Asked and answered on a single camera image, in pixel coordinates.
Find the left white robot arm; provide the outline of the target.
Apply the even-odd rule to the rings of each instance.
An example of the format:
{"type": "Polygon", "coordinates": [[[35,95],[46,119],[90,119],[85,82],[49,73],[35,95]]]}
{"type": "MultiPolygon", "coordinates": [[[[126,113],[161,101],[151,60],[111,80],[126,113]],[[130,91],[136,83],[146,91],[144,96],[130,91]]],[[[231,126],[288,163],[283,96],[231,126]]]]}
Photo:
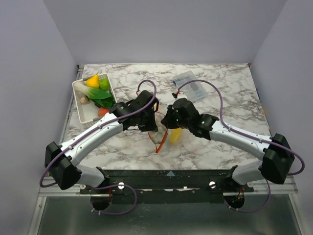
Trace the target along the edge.
{"type": "Polygon", "coordinates": [[[157,102],[155,94],[144,90],[136,99],[113,104],[96,124],[75,138],[61,145],[51,142],[45,149],[45,172],[61,190],[81,183],[104,193],[109,186],[104,171],[82,166],[80,162],[100,144],[129,127],[156,130],[154,104],[157,102]]]}

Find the white toy mushroom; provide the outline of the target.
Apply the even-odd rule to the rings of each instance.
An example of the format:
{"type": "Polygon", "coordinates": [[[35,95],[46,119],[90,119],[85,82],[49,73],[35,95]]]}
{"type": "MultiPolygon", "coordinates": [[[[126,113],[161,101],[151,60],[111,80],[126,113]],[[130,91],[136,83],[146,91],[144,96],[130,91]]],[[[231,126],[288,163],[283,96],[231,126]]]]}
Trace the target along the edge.
{"type": "Polygon", "coordinates": [[[167,138],[167,133],[164,130],[149,132],[149,137],[154,144],[161,144],[167,138]]]}

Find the clear bag with orange zipper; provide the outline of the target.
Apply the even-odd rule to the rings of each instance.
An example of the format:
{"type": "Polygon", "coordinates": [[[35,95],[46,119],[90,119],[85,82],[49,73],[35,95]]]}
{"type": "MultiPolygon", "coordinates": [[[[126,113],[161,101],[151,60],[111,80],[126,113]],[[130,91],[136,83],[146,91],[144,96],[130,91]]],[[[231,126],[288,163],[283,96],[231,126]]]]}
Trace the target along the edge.
{"type": "Polygon", "coordinates": [[[182,129],[182,136],[180,141],[177,144],[170,144],[169,143],[169,137],[171,134],[172,129],[168,129],[166,128],[164,125],[161,124],[161,120],[165,117],[165,114],[158,111],[155,113],[155,121],[156,121],[156,125],[157,125],[157,131],[159,130],[164,130],[167,133],[167,138],[164,142],[162,142],[161,144],[154,144],[152,142],[152,140],[149,137],[150,141],[152,142],[152,144],[154,145],[154,150],[153,153],[163,153],[166,151],[174,151],[175,149],[180,148],[181,146],[183,146],[185,144],[185,142],[187,142],[190,139],[190,133],[187,131],[187,129],[182,129]]]}

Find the green toy leaf vegetable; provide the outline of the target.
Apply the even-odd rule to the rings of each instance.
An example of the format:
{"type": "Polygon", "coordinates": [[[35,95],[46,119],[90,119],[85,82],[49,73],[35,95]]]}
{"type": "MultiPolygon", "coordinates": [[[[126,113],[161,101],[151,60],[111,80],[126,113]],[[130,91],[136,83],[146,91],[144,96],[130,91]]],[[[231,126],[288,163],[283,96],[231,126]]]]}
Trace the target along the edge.
{"type": "Polygon", "coordinates": [[[107,98],[104,98],[104,99],[92,99],[92,101],[99,108],[103,107],[103,108],[108,108],[109,109],[115,103],[115,98],[110,93],[110,95],[107,98]]]}

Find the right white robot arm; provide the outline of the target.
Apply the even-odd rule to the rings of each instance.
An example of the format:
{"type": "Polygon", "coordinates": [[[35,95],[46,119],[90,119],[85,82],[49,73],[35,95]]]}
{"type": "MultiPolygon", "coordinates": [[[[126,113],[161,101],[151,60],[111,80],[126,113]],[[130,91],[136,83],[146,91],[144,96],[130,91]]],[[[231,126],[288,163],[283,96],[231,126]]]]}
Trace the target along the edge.
{"type": "Polygon", "coordinates": [[[180,98],[169,105],[161,123],[169,129],[183,128],[194,136],[219,141],[243,150],[257,160],[231,168],[225,179],[225,187],[235,192],[248,182],[266,179],[274,184],[284,184],[294,161],[286,138],[258,135],[243,129],[234,130],[209,114],[200,114],[193,103],[180,98]]]}

